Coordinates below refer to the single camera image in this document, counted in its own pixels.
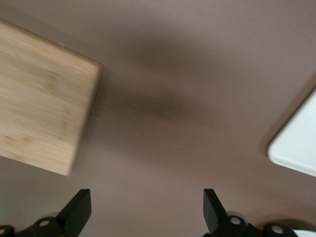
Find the white object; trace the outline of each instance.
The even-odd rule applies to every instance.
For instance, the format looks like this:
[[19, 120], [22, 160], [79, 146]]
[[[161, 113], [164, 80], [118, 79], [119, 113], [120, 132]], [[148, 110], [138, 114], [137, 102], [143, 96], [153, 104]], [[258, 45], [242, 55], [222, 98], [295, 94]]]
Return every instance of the white object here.
[[316, 237], [316, 232], [312, 232], [312, 231], [296, 230], [294, 232], [298, 237]]
[[268, 148], [272, 162], [316, 177], [316, 90]]

